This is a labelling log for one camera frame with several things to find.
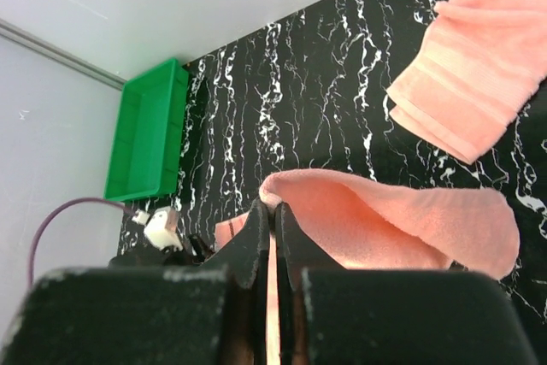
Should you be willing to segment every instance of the pink towel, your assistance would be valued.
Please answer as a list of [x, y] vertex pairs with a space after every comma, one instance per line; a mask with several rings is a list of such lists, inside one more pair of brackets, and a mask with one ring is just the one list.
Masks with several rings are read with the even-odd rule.
[[[270, 175], [259, 194], [271, 210], [291, 205], [300, 227], [346, 268], [446, 269], [456, 260], [501, 279], [519, 252], [513, 211], [489, 188], [415, 190], [305, 169]], [[246, 217], [217, 224], [217, 246]]]
[[547, 75], [547, 0], [449, 0], [387, 93], [391, 117], [470, 164]]

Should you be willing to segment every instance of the green plastic bin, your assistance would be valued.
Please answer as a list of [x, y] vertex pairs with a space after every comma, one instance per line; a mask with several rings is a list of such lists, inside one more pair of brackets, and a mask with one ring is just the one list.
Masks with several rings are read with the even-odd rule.
[[177, 59], [125, 83], [105, 198], [125, 202], [175, 192], [187, 86]]

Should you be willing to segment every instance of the towel fold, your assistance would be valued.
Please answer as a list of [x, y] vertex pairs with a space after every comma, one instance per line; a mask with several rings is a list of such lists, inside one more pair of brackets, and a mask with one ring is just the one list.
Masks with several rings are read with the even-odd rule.
[[[489, 188], [415, 190], [304, 169], [270, 175], [259, 195], [271, 210], [291, 205], [304, 232], [346, 268], [446, 269], [456, 260], [501, 279], [519, 252], [513, 211]], [[217, 246], [246, 217], [217, 224]]]
[[435, 11], [417, 57], [387, 90], [391, 117], [470, 164], [547, 75], [547, 0], [449, 0]]

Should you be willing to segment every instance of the white connector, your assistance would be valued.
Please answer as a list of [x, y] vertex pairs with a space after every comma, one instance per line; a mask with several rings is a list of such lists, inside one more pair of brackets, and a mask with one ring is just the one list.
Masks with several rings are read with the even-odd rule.
[[150, 214], [143, 211], [142, 209], [137, 210], [137, 214], [131, 219], [131, 221], [135, 221], [140, 226], [145, 226], [148, 220], [150, 219]]
[[144, 228], [144, 236], [159, 250], [169, 246], [182, 250], [182, 243], [177, 235], [178, 220], [179, 213], [173, 207], [157, 209]]

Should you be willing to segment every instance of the black and white marble pattern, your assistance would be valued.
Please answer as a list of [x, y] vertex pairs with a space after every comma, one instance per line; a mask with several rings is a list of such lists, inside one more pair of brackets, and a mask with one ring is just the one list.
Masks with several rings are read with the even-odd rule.
[[[547, 91], [472, 166], [395, 124], [385, 89], [417, 53], [436, 1], [323, 0], [191, 63], [179, 189], [138, 205], [172, 204], [183, 235], [212, 243], [215, 223], [245, 212], [262, 180], [284, 169], [332, 168], [414, 188], [493, 187], [521, 230], [520, 258], [501, 287], [544, 356]], [[142, 227], [124, 221], [120, 253], [141, 238]]]

